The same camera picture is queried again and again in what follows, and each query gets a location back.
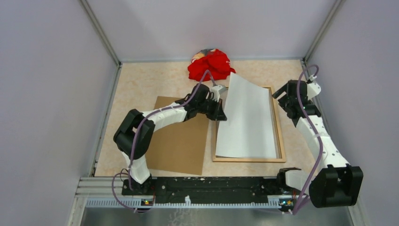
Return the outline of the printed photo sheet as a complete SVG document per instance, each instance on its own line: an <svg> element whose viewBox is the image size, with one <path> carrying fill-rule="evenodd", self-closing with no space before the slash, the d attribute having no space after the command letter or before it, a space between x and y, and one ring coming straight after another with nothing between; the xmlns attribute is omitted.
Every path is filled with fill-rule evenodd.
<svg viewBox="0 0 399 226"><path fill-rule="evenodd" d="M270 92L232 73L216 137L216 155L228 158L276 158Z"/></svg>

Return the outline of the red crumpled cloth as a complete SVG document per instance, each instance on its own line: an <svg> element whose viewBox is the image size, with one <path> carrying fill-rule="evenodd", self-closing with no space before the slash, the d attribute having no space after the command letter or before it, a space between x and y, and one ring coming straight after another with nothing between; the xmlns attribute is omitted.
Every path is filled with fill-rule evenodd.
<svg viewBox="0 0 399 226"><path fill-rule="evenodd" d="M210 71L214 80L225 80L231 73L236 73L228 56L217 48L199 51L191 58L187 70L188 78L195 81L200 81L206 70Z"/></svg>

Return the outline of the wooden picture frame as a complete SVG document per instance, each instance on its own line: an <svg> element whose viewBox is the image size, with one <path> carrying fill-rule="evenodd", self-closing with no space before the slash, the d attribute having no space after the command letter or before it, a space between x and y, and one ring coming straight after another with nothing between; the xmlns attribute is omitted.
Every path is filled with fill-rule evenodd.
<svg viewBox="0 0 399 226"><path fill-rule="evenodd" d="M287 161L277 103L272 88L228 89L226 121L212 133L214 162L285 163Z"/></svg>

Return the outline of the aluminium front rail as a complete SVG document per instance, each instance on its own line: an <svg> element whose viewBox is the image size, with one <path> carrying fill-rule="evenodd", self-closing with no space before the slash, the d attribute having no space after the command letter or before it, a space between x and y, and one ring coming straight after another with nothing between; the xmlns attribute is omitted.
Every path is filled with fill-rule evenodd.
<svg viewBox="0 0 399 226"><path fill-rule="evenodd" d="M344 170L320 173L308 190L289 187L274 177L153 177L129 185L126 177L83 178L76 195L89 207L151 209L276 209L290 212L312 204L316 208L356 204L363 175Z"/></svg>

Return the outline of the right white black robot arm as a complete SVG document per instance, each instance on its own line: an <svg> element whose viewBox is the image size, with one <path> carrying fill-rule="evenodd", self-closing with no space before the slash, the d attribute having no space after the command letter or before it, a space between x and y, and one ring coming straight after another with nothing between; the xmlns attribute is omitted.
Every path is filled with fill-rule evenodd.
<svg viewBox="0 0 399 226"><path fill-rule="evenodd" d="M316 208L353 206L364 174L341 155L328 134L321 112L311 101L320 92L316 82L289 80L272 95L302 134L315 159L309 173L299 168L280 169L276 188L282 194L299 190L300 195L309 196Z"/></svg>

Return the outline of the brown cardboard backing board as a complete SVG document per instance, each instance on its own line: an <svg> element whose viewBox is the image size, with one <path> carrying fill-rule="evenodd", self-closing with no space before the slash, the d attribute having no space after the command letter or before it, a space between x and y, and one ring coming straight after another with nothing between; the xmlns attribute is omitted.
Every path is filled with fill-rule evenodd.
<svg viewBox="0 0 399 226"><path fill-rule="evenodd" d="M209 119L203 114L154 132L145 154L154 177L200 176L203 170Z"/></svg>

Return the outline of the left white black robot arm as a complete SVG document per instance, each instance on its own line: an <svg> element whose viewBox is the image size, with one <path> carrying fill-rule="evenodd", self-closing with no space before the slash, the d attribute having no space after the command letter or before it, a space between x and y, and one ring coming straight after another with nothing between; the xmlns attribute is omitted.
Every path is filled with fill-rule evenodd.
<svg viewBox="0 0 399 226"><path fill-rule="evenodd" d="M186 97L165 107L146 112L132 109L127 113L113 141L126 159L130 188L133 187L142 195L150 191L151 173L145 154L153 133L169 125L188 121L197 114L203 114L212 121L226 121L221 99L221 94L226 90L224 85L208 87L199 83Z"/></svg>

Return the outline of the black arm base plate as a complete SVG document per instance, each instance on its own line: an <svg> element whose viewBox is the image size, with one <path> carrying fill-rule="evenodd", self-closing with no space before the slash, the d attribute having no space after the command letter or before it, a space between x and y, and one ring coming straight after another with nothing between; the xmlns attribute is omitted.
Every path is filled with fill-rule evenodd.
<svg viewBox="0 0 399 226"><path fill-rule="evenodd" d="M189 197L193 204L267 203L272 195L289 198L300 192L283 187L276 177L156 177L142 185L124 180L122 195L150 196L156 204L182 203Z"/></svg>

